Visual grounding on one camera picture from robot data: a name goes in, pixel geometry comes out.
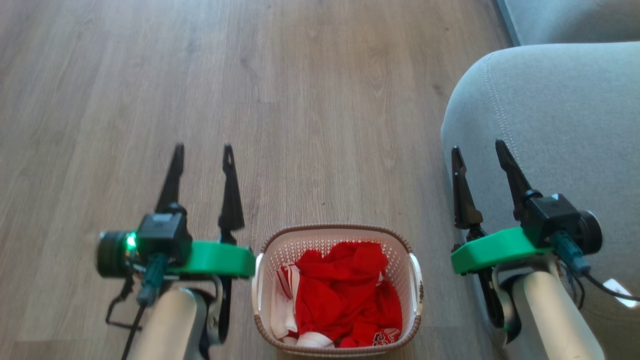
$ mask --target green bracket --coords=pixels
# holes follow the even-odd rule
[[[451,254],[451,263],[456,274],[466,274],[551,251],[553,247],[536,248],[521,227],[514,227],[462,245]]]
[[[211,240],[194,240],[187,263],[179,268],[171,268],[170,272],[253,277],[255,256],[246,247]]]

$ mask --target gray sofa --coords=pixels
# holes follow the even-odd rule
[[[516,47],[480,59],[451,95],[442,144],[451,176],[459,146],[484,228],[517,226],[494,142],[503,139],[529,182],[599,219],[592,274],[640,294],[640,42]],[[585,283],[582,314],[608,359],[640,354],[640,305]]]
[[[640,40],[640,0],[497,0],[513,44]]]

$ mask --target wooden floor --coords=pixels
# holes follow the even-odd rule
[[[183,141],[196,237],[217,236],[231,142],[242,244],[354,222],[413,245],[422,326],[379,359],[493,358],[448,260],[440,125],[468,67],[508,45],[491,0],[0,0],[0,357],[120,358],[98,234],[138,225]],[[294,359],[256,331],[249,283],[233,297],[214,359]]]

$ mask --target laundry basket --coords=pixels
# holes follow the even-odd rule
[[[271,332],[271,287],[273,275],[285,263],[295,262],[308,249],[323,255],[343,241],[380,243],[388,257],[385,278],[396,288],[402,307],[403,329],[397,342],[360,348],[311,348],[286,345]],[[389,229],[365,225],[323,224],[288,227],[273,235],[256,259],[252,282],[255,324],[264,339],[276,348],[293,354],[323,357],[351,357],[381,354],[406,345],[420,326],[422,313],[422,273],[413,250],[399,235]]]

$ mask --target white handle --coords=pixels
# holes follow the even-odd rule
[[[418,263],[418,258],[415,257],[412,253],[409,254],[409,260],[411,264],[411,268],[413,270],[413,293],[415,294],[414,304],[415,304],[415,314],[422,314],[422,301],[424,299],[424,285],[422,283],[422,270],[420,270],[420,263]]]
[[[259,315],[260,308],[258,307],[258,294],[260,293],[260,262],[262,261],[263,253],[258,254],[255,258],[255,276],[251,280],[251,299],[253,301],[253,314]]]

